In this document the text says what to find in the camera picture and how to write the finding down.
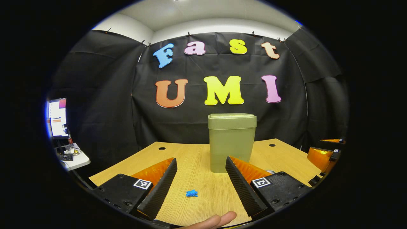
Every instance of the finger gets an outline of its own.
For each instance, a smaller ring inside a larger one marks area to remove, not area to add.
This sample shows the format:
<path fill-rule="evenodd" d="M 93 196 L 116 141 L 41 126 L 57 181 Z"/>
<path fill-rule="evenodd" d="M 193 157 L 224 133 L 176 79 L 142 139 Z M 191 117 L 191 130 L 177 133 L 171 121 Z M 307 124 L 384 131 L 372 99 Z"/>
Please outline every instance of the finger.
<path fill-rule="evenodd" d="M 214 227 L 210 228 L 210 229 L 216 229 L 219 228 L 221 226 L 225 226 L 226 224 L 230 223 L 232 220 L 234 220 L 236 218 L 237 214 L 234 211 L 228 211 L 226 214 L 224 214 L 221 217 L 221 221 Z"/>
<path fill-rule="evenodd" d="M 221 217 L 218 215 L 214 215 L 205 221 L 197 222 L 188 227 L 185 227 L 185 229 L 211 229 L 212 227 L 218 225 L 220 221 Z"/>

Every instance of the olive green trash can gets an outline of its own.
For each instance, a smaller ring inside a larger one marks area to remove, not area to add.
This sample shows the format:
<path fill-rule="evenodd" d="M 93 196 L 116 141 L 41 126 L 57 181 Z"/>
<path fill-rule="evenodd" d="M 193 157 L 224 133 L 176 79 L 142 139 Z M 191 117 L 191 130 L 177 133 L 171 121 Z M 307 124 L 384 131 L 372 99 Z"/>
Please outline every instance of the olive green trash can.
<path fill-rule="evenodd" d="M 249 162 L 256 126 L 257 117 L 253 114 L 210 114 L 210 170 L 214 173 L 226 173 L 228 156 Z"/>

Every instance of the computer monitor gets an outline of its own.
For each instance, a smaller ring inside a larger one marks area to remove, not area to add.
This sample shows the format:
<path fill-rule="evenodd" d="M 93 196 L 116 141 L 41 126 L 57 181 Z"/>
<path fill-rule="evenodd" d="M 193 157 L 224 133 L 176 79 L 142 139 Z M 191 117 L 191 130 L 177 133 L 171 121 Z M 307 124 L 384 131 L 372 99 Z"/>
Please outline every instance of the computer monitor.
<path fill-rule="evenodd" d="M 66 98 L 53 99 L 47 102 L 48 134 L 52 139 L 68 139 L 66 124 Z"/>

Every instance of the keyboard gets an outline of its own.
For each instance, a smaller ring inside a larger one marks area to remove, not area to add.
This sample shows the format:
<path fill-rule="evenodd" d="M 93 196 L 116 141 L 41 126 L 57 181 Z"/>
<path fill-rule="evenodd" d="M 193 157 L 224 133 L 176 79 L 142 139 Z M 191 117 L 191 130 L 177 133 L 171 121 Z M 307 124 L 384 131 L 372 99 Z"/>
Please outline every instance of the keyboard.
<path fill-rule="evenodd" d="M 58 154 L 58 157 L 61 161 L 73 161 L 74 160 L 73 154 Z"/>

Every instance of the blue object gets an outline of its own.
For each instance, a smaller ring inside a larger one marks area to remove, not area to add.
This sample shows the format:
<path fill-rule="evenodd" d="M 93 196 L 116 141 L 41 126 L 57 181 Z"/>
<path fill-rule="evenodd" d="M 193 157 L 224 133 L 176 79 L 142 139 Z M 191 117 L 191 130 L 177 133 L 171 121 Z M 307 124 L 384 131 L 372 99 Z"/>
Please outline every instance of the blue object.
<path fill-rule="evenodd" d="M 159 68 L 163 68 L 167 64 L 171 63 L 173 60 L 172 58 L 169 58 L 167 56 L 172 56 L 173 51 L 171 48 L 174 48 L 174 44 L 169 43 L 168 45 L 158 49 L 155 53 L 153 53 L 153 56 L 156 56 L 158 59 L 158 62 L 160 65 L 158 66 Z"/>
<path fill-rule="evenodd" d="M 187 191 L 187 192 L 186 192 L 186 196 L 196 196 L 196 197 L 198 197 L 197 194 L 198 194 L 198 192 L 195 191 L 195 189 L 192 190 L 192 191 Z"/>

